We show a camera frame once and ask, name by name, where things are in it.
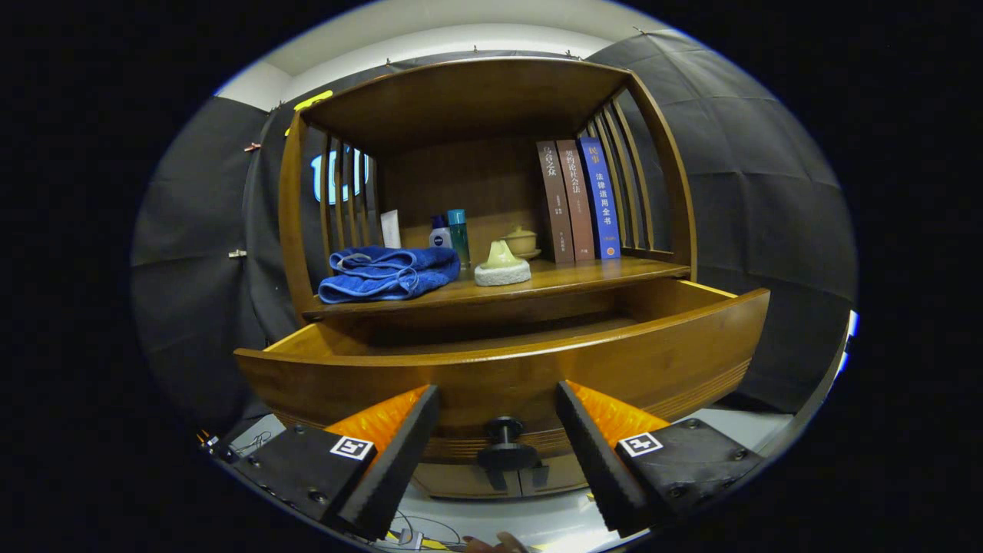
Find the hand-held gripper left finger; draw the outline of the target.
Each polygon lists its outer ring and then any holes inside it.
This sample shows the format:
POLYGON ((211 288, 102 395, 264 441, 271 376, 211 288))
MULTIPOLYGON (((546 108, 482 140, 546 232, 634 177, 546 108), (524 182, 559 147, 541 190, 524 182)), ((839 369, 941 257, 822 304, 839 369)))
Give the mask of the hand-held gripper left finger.
POLYGON ((438 419, 438 387, 418 386, 327 427, 288 427, 231 468, 312 522, 380 540, 438 419))

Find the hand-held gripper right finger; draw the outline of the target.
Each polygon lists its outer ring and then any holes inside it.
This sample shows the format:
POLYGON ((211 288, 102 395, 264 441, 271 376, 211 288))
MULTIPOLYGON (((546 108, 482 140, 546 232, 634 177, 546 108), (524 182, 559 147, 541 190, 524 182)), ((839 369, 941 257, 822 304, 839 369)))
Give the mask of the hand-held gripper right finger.
POLYGON ((678 422, 562 380, 556 413, 610 531, 656 531, 712 508, 764 462, 700 418, 678 422))

